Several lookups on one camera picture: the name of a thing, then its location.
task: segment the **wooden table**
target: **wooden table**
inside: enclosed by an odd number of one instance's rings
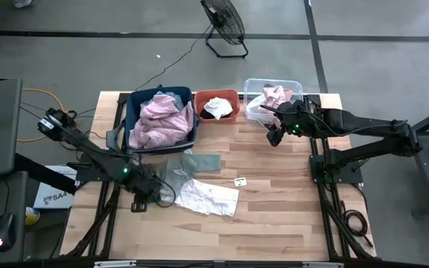
[[[105,136],[112,129],[120,92],[101,92],[92,131]],[[321,94],[322,106],[342,108],[337,94]],[[221,154],[222,171],[199,173],[201,182],[234,188],[233,179],[247,178],[240,191],[234,217],[204,215],[185,208],[150,205],[146,213],[130,212],[133,195],[121,192],[113,230],[110,258],[171,260],[328,260],[320,201],[311,181],[307,138],[285,135],[271,147],[267,130],[248,123],[240,112],[235,123],[201,124],[194,153]],[[105,141],[90,136],[100,147]],[[330,138],[331,148],[348,149],[350,140]],[[368,220],[363,197],[351,185],[338,185],[347,209],[356,209]],[[69,252],[92,224],[101,184],[80,189],[72,206],[61,254]],[[341,254],[337,228],[332,229]],[[101,229],[99,248],[105,226]],[[362,238],[360,244],[370,253]]]

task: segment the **clear plastic container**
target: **clear plastic container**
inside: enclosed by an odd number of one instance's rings
[[[252,100],[263,95],[262,89],[266,87],[266,85],[272,87],[282,86],[284,90],[292,90],[292,95],[289,100],[291,103],[296,100],[302,100],[302,86],[296,81],[250,78],[244,82],[244,111],[246,113],[246,119],[257,121],[261,124],[271,124],[273,122],[273,114],[250,112],[247,109],[248,104]]]

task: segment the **gray floor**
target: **gray floor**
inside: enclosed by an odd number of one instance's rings
[[[248,34],[308,34],[301,0],[233,0]],[[318,34],[365,36],[429,36],[429,1],[311,0]],[[208,20],[198,0],[39,0],[14,10],[0,0],[0,29],[39,31],[109,31],[138,33],[202,33]],[[70,109],[95,106],[101,90],[130,90],[160,72],[193,39],[84,39],[0,36],[0,77],[18,77],[25,87],[47,89]],[[222,51],[239,48],[222,40]],[[192,90],[243,90],[250,77],[297,80],[304,92],[319,92],[311,41],[249,39],[245,60],[220,60],[200,42],[181,63],[147,88],[162,83]],[[408,119],[429,114],[429,42],[321,42],[328,91],[340,93],[344,109],[356,115]],[[23,100],[43,108],[52,99],[24,93]],[[91,118],[81,128],[88,130]],[[36,119],[22,113],[21,138],[39,136]],[[352,136],[354,146],[371,141]],[[52,141],[18,144],[18,151],[43,164],[74,160],[72,152]],[[410,212],[424,205],[429,190],[412,159],[382,156],[362,167],[369,218],[380,257],[429,264],[429,218],[414,220]],[[47,255],[58,232],[33,246]]]

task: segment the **blue basket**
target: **blue basket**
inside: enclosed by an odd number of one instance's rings
[[[127,145],[127,148],[134,153],[140,153],[140,154],[179,153],[184,150],[192,148],[194,145],[194,140],[197,135],[197,126],[199,124],[199,119],[197,117],[196,112],[193,112],[193,117],[194,117],[193,129],[188,134],[186,140],[180,141],[171,147],[160,147],[160,148],[153,148],[153,149],[134,149],[129,147],[128,144],[129,144],[130,131],[133,130],[133,128],[135,127],[135,123],[139,120],[140,104],[144,103],[145,101],[151,100],[157,92],[163,92],[163,93],[173,92],[174,94],[177,94],[181,97],[183,105],[187,105],[188,102],[191,101],[191,105],[194,111],[193,95],[191,93],[191,90],[185,86],[158,87],[156,89],[147,89],[139,92],[133,92],[130,94],[130,96],[127,99],[127,114],[125,116],[125,119],[122,121],[121,126],[117,127],[115,130],[112,131],[111,135],[109,134],[107,135],[107,138],[109,138],[110,136],[116,139],[116,136],[121,131],[121,128],[124,128],[125,143]]]

